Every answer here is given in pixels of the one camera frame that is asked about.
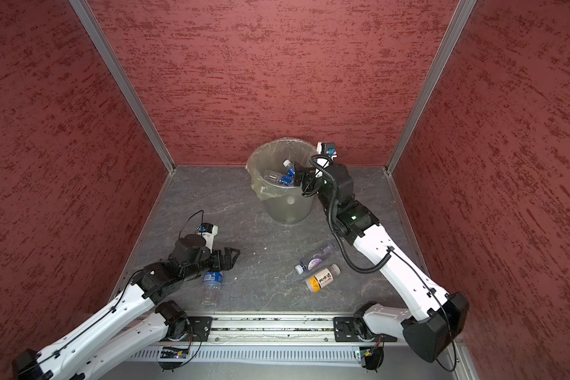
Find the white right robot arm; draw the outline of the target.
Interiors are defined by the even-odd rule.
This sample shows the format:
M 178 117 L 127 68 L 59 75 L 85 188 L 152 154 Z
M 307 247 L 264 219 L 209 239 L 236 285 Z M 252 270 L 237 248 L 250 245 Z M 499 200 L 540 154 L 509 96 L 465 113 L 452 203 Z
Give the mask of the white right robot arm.
M 422 360 L 433 363 L 455 347 L 470 304 L 424 273 L 389 236 L 374 213 L 354 194 L 344 165 L 315 155 L 310 166 L 295 166 L 294 184 L 304 196 L 317 196 L 345 263 L 359 274 L 380 273 L 397 291 L 405 308 L 368 302 L 353 314 L 351 329 L 363 341 L 402 340 Z

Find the clear purple tinted bottle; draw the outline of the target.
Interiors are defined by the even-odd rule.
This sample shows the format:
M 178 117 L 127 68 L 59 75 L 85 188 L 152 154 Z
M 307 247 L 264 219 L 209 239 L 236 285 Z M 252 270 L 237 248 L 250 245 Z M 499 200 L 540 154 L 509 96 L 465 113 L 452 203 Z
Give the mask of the clear purple tinted bottle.
M 337 250 L 337 247 L 333 243 L 327 243 L 322 247 L 308 253 L 306 256 L 302 257 L 298 264 L 294 266 L 294 270 L 302 275 L 307 272 L 312 272 L 320 264 L 322 264 L 326 259 Z

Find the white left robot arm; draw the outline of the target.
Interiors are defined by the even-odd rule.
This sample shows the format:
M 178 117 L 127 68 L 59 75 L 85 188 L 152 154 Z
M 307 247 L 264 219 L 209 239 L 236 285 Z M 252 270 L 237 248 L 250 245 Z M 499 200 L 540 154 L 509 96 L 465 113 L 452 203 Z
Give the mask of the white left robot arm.
M 166 261 L 135 272 L 115 299 L 40 351 L 26 349 L 12 362 L 15 379 L 98 378 L 131 354 L 164 338 L 193 339 L 187 313 L 168 298 L 205 272 L 231 270 L 241 252 L 212 247 L 213 234 L 177 240 Z

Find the yellow white label bottle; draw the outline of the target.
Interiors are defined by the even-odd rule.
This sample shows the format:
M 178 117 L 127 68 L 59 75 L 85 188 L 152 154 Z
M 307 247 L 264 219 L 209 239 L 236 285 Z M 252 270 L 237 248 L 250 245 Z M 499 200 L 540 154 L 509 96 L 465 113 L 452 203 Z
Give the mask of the yellow white label bottle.
M 307 286 L 308 291 L 311 293 L 318 293 L 323 288 L 330 285 L 340 274 L 340 267 L 337 264 L 331 264 L 307 278 L 304 283 Z

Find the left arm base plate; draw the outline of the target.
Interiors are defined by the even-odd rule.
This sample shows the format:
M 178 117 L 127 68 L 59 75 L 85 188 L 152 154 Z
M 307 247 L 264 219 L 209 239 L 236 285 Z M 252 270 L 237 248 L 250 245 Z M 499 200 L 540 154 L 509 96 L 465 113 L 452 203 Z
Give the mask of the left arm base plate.
M 179 319 L 169 327 L 166 339 L 173 342 L 190 341 L 194 339 L 206 342 L 212 330 L 213 320 L 214 318 L 212 317 L 198 316 Z

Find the blue label bottle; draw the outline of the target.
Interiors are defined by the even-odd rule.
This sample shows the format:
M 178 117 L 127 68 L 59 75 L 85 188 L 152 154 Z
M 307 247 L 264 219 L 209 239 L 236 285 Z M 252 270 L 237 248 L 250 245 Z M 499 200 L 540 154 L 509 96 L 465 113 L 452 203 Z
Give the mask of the blue label bottle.
M 203 278 L 204 301 L 206 307 L 216 307 L 219 303 L 223 284 L 223 274 L 221 272 L 207 271 Z
M 283 161 L 283 166 L 286 169 L 286 173 L 280 177 L 280 184 L 283 186 L 292 186 L 295 183 L 295 164 L 286 159 Z
M 273 185 L 282 185 L 283 174 L 274 170 L 266 169 L 263 174 L 264 180 Z

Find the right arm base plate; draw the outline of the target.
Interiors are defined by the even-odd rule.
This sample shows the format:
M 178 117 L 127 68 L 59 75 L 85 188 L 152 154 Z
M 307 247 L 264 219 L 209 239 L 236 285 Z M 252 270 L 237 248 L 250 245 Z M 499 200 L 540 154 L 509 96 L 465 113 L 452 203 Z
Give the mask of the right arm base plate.
M 359 343 L 395 343 L 397 337 L 378 335 L 370 331 L 367 324 L 361 318 L 335 317 L 332 319 L 334 337 L 336 342 L 359 342 Z

